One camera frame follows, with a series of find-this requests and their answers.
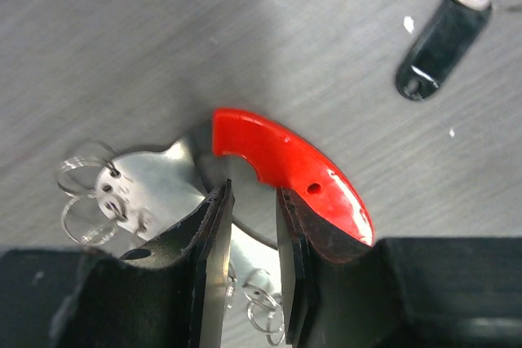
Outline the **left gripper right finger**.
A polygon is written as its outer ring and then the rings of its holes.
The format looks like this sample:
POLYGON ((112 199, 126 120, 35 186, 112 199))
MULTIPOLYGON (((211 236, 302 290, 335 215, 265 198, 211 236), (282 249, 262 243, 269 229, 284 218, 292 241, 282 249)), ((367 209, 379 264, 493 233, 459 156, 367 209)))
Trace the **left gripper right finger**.
POLYGON ((276 192, 293 347, 518 347, 518 237, 389 237, 368 246, 276 192))

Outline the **key with black tag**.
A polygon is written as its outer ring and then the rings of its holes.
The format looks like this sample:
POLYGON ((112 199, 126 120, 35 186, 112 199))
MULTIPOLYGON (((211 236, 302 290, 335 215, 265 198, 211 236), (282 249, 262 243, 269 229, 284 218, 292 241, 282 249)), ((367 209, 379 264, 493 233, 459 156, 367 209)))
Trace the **key with black tag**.
POLYGON ((431 98, 482 34, 494 0, 442 0, 396 71, 395 87, 412 101, 431 98))

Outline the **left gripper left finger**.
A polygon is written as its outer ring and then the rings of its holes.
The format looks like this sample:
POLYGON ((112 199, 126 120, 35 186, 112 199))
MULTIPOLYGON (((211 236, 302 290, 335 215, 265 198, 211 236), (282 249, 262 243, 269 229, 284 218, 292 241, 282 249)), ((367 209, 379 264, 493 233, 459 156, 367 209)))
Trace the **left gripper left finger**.
POLYGON ((89 247, 2 248, 2 346, 219 346, 233 205, 225 181, 120 258, 89 247))

